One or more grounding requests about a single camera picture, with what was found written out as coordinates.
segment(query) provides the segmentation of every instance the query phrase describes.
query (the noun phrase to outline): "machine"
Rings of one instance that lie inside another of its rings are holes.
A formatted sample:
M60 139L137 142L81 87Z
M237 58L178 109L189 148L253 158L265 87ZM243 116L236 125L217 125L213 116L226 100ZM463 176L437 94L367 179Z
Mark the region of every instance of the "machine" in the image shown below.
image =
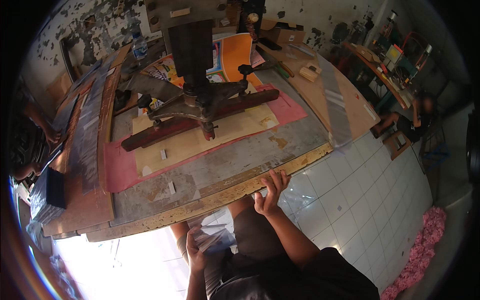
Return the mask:
M183 76L185 84L180 89L148 75L132 77L126 89L143 94L138 106L148 110L147 115L154 125L124 140L121 145L126 151L148 147L198 126L206 140L215 139L213 121L278 98L278 90L246 94L247 75L254 71L250 65L238 67L243 75L239 82L210 83L206 78L206 70L213 67L212 17L222 17L224 0L147 2L150 27L163 30L167 52L171 51L177 75ZM264 0L242 1L241 16L255 13L258 18L255 18L256 27L245 20L243 26L239 25L239 32L249 32L252 38L256 37L263 7ZM163 103L155 109L150 108L152 97Z

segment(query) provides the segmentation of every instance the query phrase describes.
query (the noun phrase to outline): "stool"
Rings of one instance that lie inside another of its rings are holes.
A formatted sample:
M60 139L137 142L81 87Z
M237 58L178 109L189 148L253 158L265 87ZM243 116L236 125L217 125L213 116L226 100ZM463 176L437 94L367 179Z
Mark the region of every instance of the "stool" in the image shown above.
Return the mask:
M398 139L399 135L403 135L403 138L405 139L404 144L402 144ZM388 145L392 149L392 156L390 158L394 160L408 147L410 147L412 142L403 134L403 132L397 130L384 140L384 145Z

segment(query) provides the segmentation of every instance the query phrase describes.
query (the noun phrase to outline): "pink plastic scraps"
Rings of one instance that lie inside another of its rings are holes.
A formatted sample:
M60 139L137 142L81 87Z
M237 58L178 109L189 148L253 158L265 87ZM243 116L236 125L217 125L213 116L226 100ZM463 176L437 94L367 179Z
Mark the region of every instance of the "pink plastic scraps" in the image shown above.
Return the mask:
M408 263L393 284L384 290L380 300L394 300L399 292L422 279L435 255L433 247L444 234L445 219L446 213L439 207L432 207L423 214L423 229L417 233Z

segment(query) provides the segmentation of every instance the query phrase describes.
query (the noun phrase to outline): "stack of papers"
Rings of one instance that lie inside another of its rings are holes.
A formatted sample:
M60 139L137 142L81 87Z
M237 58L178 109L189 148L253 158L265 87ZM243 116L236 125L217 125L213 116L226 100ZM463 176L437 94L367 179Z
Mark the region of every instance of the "stack of papers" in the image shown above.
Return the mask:
M47 168L38 178L30 193L32 220L48 224L65 211L63 174Z

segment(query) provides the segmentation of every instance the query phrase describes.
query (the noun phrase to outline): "beige paper sheet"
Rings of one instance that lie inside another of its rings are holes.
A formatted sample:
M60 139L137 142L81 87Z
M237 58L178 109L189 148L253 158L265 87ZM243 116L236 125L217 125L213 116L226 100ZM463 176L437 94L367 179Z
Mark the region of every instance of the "beige paper sheet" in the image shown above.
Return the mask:
M150 126L153 122L146 115L139 116L133 121L133 134ZM221 144L240 137L265 131L277 126L278 120L267 104L250 108L245 112L229 116L214 122L215 139L207 141L200 128L195 128L172 136L147 148L135 149L135 160L139 177L179 163L203 151L212 149ZM167 159L162 160L161 150L165 149Z

